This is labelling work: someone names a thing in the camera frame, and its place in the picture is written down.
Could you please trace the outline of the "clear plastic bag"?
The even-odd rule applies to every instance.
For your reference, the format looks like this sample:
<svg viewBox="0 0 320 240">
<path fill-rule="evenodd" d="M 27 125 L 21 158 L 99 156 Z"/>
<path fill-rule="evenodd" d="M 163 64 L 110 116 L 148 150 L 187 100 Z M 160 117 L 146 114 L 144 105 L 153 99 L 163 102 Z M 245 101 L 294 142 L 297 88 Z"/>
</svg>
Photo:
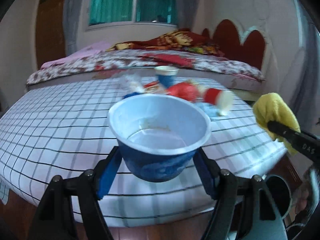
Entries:
<svg viewBox="0 0 320 240">
<path fill-rule="evenodd" d="M 120 77 L 120 84 L 129 93 L 143 94 L 145 89 L 142 85 L 141 78 L 137 74 L 125 74 Z"/>
</svg>

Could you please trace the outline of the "red white snack wrapper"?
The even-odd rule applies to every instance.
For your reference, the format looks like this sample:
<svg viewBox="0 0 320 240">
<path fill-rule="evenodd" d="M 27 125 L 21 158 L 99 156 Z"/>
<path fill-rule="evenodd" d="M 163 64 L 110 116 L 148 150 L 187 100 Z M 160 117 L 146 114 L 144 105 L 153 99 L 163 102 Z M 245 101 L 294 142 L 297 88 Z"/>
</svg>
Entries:
<svg viewBox="0 0 320 240">
<path fill-rule="evenodd" d="M 146 94 L 167 94 L 167 89 L 158 81 L 153 81 L 143 86 Z"/>
</svg>

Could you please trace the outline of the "white checkered tablecloth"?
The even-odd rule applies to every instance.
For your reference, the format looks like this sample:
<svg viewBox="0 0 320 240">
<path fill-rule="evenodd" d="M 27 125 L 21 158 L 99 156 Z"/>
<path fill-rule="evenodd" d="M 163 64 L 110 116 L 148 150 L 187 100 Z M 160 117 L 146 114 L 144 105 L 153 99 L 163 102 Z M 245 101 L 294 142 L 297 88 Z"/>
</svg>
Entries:
<svg viewBox="0 0 320 240">
<path fill-rule="evenodd" d="M 77 177 L 116 146 L 107 121 L 125 95 L 118 78 L 67 83 L 29 91 L 1 117 L 1 201 L 10 191 L 37 205 L 55 175 Z M 212 118 L 203 150 L 221 168 L 250 178 L 265 175 L 286 153 L 235 97 L 226 116 Z M 162 224 L 209 211 L 214 201 L 193 162 L 176 178 L 150 183 L 121 164 L 109 194 L 99 202 L 109 226 Z"/>
</svg>

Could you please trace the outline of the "grey curtain left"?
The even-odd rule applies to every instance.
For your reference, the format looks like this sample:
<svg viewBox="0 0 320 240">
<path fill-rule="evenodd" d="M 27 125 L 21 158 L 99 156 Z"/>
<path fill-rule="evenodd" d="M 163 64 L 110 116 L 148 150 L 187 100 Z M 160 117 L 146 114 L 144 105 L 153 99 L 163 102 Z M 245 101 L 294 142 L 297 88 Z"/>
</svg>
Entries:
<svg viewBox="0 0 320 240">
<path fill-rule="evenodd" d="M 69 56 L 77 51 L 76 39 L 82 0 L 64 0 L 62 26 L 65 37 L 65 52 Z"/>
</svg>

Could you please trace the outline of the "brown wooden door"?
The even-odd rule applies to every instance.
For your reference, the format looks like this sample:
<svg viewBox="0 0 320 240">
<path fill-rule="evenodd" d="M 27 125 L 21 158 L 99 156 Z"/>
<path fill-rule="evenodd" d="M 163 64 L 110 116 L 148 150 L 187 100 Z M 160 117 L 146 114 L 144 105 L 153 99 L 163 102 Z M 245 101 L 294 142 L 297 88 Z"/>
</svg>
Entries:
<svg viewBox="0 0 320 240">
<path fill-rule="evenodd" d="M 63 33 L 64 0 L 39 0 L 35 27 L 37 68 L 66 56 Z"/>
</svg>

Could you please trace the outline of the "red paper cup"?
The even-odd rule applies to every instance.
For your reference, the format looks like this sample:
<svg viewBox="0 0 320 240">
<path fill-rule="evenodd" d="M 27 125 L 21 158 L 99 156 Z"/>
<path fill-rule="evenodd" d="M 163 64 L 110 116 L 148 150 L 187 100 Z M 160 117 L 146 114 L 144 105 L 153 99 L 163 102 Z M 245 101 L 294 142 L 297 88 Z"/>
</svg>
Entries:
<svg viewBox="0 0 320 240">
<path fill-rule="evenodd" d="M 214 105 L 221 116 L 226 116 L 233 106 L 234 94 L 228 90 L 208 88 L 203 99 L 204 102 Z"/>
</svg>

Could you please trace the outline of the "red patterned blanket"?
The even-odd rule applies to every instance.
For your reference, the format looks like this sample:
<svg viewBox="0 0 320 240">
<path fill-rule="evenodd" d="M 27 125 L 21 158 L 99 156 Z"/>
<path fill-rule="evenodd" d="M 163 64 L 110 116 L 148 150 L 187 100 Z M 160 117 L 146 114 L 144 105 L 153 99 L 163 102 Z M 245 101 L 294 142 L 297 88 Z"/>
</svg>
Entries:
<svg viewBox="0 0 320 240">
<path fill-rule="evenodd" d="M 126 49 L 176 50 L 218 57 L 225 55 L 208 36 L 193 33 L 189 29 L 177 29 L 147 41 L 116 43 L 108 48 L 107 51 Z"/>
</svg>

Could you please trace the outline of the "yellow cloth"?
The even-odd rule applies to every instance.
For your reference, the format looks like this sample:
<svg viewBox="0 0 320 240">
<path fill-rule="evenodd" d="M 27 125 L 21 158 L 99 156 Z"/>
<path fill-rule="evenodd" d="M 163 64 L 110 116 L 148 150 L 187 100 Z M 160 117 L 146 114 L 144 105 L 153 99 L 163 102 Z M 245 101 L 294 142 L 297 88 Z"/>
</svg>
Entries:
<svg viewBox="0 0 320 240">
<path fill-rule="evenodd" d="M 300 132 L 300 125 L 296 116 L 281 96 L 277 93 L 264 94 L 254 103 L 252 109 L 257 124 L 266 131 L 270 138 L 273 141 L 282 142 L 289 154 L 296 155 L 298 152 L 285 138 L 272 133 L 267 127 L 269 121 L 276 121 L 296 132 Z"/>
</svg>

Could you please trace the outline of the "red plastic bag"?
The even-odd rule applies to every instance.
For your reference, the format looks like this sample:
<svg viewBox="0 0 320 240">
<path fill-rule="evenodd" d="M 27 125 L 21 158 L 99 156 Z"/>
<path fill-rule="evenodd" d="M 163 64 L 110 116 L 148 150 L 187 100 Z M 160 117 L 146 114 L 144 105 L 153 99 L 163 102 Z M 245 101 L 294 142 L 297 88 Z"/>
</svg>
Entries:
<svg viewBox="0 0 320 240">
<path fill-rule="evenodd" d="M 189 82 L 180 82 L 167 88 L 167 94 L 190 102 L 201 97 L 198 86 Z"/>
</svg>

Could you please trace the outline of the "light blue face mask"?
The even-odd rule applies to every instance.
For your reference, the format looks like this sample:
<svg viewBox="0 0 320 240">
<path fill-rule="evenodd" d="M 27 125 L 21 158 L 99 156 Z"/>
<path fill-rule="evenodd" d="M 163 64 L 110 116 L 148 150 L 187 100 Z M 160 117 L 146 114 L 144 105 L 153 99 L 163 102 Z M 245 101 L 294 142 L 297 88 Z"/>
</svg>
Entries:
<svg viewBox="0 0 320 240">
<path fill-rule="evenodd" d="M 219 110 L 216 106 L 206 102 L 196 102 L 195 105 L 199 107 L 202 111 L 204 111 L 204 113 L 206 113 L 209 116 L 209 118 L 212 119 L 215 117 L 219 117 Z"/>
</svg>

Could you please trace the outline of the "black trash bin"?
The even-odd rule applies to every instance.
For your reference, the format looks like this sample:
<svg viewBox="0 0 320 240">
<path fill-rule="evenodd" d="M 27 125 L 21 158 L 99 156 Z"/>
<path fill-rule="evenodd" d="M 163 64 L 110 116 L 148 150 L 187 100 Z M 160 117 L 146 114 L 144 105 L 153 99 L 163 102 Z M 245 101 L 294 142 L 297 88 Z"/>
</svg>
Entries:
<svg viewBox="0 0 320 240">
<path fill-rule="evenodd" d="M 280 176 L 269 175 L 266 177 L 265 183 L 273 197 L 273 200 L 284 219 L 292 205 L 292 193 L 287 182 Z"/>
</svg>

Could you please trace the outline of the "window with teal curtain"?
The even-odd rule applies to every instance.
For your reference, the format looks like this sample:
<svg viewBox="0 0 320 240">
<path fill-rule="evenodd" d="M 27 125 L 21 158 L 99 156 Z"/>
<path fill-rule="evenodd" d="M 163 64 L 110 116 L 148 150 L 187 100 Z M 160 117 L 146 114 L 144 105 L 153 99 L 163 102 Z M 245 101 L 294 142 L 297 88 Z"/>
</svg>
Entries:
<svg viewBox="0 0 320 240">
<path fill-rule="evenodd" d="M 176 25 L 175 0 L 89 0 L 87 25 L 93 28 L 135 23 Z"/>
</svg>

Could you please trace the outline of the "red heart headboard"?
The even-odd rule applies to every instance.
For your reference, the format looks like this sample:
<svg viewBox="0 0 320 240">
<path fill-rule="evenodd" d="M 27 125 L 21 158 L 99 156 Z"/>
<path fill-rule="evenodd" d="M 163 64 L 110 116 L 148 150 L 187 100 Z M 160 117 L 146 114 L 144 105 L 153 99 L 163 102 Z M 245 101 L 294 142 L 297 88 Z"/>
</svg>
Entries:
<svg viewBox="0 0 320 240">
<path fill-rule="evenodd" d="M 211 35 L 209 29 L 204 28 L 202 36 L 210 38 L 218 45 L 224 57 L 241 61 L 262 70 L 266 49 L 266 41 L 258 30 L 250 30 L 243 38 L 236 25 L 228 19 L 222 20 Z"/>
</svg>

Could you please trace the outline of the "blue paper cup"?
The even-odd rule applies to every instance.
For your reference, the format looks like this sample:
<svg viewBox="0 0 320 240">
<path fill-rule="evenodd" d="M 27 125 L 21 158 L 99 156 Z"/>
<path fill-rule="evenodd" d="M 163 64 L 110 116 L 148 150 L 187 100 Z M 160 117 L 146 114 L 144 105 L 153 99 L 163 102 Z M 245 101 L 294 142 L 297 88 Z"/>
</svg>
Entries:
<svg viewBox="0 0 320 240">
<path fill-rule="evenodd" d="M 179 69 L 173 66 L 157 66 L 155 67 L 155 73 L 158 77 L 158 81 L 165 88 L 169 88 L 174 85 L 175 77 L 178 74 Z"/>
</svg>

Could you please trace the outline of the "blue white plastic bowl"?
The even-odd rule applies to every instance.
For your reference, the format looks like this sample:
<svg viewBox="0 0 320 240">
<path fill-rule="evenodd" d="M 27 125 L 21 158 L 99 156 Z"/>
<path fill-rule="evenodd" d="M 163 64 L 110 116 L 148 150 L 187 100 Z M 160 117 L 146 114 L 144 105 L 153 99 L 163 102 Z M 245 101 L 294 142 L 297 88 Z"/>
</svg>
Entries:
<svg viewBox="0 0 320 240">
<path fill-rule="evenodd" d="M 115 103 L 108 111 L 108 125 L 129 171 L 153 183 L 178 176 L 211 135 L 210 118 L 203 110 L 160 94 Z"/>
</svg>

